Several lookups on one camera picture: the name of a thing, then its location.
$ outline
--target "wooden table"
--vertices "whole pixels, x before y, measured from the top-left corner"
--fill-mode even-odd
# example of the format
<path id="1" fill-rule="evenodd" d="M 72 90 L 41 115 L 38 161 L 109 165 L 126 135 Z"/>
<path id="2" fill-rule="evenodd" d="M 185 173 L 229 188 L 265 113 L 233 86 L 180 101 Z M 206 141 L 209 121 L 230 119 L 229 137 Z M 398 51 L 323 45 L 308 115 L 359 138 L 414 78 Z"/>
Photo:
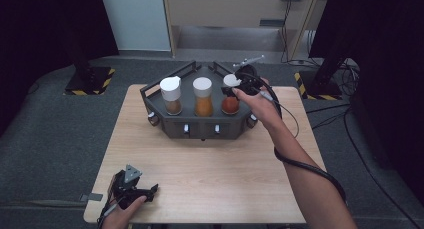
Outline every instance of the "wooden table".
<path id="1" fill-rule="evenodd" d="M 96 222 L 112 176 L 127 164 L 143 172 L 138 188 L 159 184 L 154 201 L 142 206 L 133 223 L 305 222 L 262 123 L 236 140 L 170 139 L 148 122 L 139 92 L 143 86 L 128 89 L 92 191 L 104 196 L 88 202 L 87 222 Z M 324 168 L 297 89 L 273 89 L 299 122 L 300 144 Z M 283 114 L 296 133 L 293 118 Z"/>

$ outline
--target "black curtain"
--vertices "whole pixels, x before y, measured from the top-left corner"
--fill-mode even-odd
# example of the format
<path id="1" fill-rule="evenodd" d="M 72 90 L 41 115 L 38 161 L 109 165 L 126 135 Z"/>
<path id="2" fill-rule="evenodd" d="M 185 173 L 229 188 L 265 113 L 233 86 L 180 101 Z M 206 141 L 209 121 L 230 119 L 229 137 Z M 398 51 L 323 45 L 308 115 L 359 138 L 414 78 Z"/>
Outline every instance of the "black curtain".
<path id="1" fill-rule="evenodd" d="M 424 204 L 423 0 L 328 0 L 311 48 L 327 57 L 343 26 L 355 28 L 345 39 L 345 56 L 360 67 L 357 95 L 393 167 Z M 360 13 L 358 20 L 350 20 Z"/>
<path id="2" fill-rule="evenodd" d="M 87 60 L 118 54 L 102 0 L 53 1 L 0 0 L 0 135 L 37 78 L 73 64 L 58 16 Z"/>

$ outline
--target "forearm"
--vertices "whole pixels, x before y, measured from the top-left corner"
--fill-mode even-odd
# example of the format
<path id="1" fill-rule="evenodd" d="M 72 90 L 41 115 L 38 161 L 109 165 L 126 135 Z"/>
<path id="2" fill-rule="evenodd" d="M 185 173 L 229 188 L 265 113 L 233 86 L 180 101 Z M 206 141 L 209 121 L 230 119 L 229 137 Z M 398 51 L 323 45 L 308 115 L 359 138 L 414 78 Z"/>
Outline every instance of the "forearm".
<path id="1" fill-rule="evenodd" d="M 282 156 L 318 167 L 282 121 L 264 123 L 264 126 Z M 311 228 L 356 228 L 337 189 L 330 181 L 287 163 L 284 163 L 284 167 L 299 208 Z"/>

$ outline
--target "white wall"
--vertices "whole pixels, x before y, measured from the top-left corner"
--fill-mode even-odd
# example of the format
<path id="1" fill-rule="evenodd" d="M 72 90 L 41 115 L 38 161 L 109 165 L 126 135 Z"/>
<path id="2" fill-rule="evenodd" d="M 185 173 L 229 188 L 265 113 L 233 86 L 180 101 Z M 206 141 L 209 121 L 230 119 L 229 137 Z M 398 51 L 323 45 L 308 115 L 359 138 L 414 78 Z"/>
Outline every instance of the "white wall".
<path id="1" fill-rule="evenodd" d="M 163 0 L 103 0 L 119 50 L 171 51 Z"/>

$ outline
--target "yellow black hazard tape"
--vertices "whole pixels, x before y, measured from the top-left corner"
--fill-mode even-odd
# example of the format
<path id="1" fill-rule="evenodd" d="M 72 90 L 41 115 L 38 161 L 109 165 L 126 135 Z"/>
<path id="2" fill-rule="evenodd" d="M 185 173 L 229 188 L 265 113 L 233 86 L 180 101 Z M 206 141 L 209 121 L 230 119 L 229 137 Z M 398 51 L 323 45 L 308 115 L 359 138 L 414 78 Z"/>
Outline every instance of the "yellow black hazard tape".
<path id="1" fill-rule="evenodd" d="M 342 100 L 342 96 L 339 95 L 309 95 L 306 91 L 305 85 L 303 84 L 302 78 L 299 73 L 295 73 L 297 85 L 299 86 L 299 92 L 303 99 L 311 100 Z"/>
<path id="2" fill-rule="evenodd" d="M 102 95 L 106 88 L 109 86 L 110 80 L 112 79 L 113 74 L 115 73 L 115 69 L 110 69 L 108 75 L 105 78 L 103 86 L 100 90 L 65 90 L 63 95 L 77 95 L 77 96 L 85 96 L 85 95 Z"/>

